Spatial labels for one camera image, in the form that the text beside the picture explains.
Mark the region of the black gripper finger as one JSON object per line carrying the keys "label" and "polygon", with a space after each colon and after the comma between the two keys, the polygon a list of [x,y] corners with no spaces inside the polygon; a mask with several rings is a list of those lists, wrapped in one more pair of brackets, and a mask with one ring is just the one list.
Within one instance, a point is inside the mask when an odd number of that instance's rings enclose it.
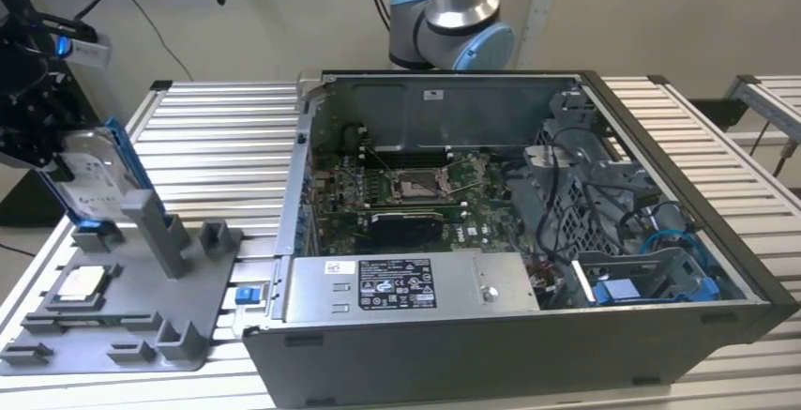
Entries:
{"label": "black gripper finger", "polygon": [[66,148],[61,144],[41,144],[38,146],[40,167],[37,172],[54,183],[69,183],[74,179],[73,172],[64,160]]}

